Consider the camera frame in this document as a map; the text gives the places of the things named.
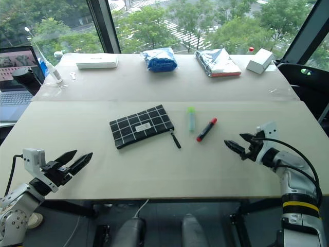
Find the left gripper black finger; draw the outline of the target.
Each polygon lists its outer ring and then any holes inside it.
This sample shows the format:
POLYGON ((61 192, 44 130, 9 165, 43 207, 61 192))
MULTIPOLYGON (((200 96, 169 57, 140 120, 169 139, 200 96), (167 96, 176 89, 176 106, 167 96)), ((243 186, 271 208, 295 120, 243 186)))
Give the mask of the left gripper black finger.
POLYGON ((77 153, 77 150, 65 152, 60 157, 58 157, 55 160, 55 162, 58 162, 60 164, 60 166, 66 165, 68 162, 70 162, 73 159, 73 157, 75 156, 76 153, 77 153))
POLYGON ((69 168, 68 173, 71 175, 76 175, 80 170, 82 170, 91 160, 93 153, 88 153, 80 158, 78 158, 69 168))

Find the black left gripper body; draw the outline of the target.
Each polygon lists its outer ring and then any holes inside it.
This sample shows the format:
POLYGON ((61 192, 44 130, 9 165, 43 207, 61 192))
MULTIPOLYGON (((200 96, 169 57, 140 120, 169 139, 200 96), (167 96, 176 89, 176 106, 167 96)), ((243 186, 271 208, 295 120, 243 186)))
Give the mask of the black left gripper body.
POLYGON ((68 169, 62 166, 59 161, 50 161, 42 168, 42 172, 56 186, 63 186, 72 179, 72 176, 68 173, 68 169))

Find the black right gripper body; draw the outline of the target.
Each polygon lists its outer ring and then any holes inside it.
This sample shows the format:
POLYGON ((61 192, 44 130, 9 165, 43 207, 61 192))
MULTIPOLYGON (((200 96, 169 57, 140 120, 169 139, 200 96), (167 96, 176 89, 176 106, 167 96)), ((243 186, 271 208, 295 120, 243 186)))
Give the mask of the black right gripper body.
POLYGON ((264 131, 257 132, 254 134, 257 137, 257 141, 249 142, 250 146, 248 148, 249 152, 245 152, 245 154, 241 158, 242 160, 250 159, 252 161, 256 161, 258 154, 260 153, 263 147, 262 139, 265 137, 264 131))

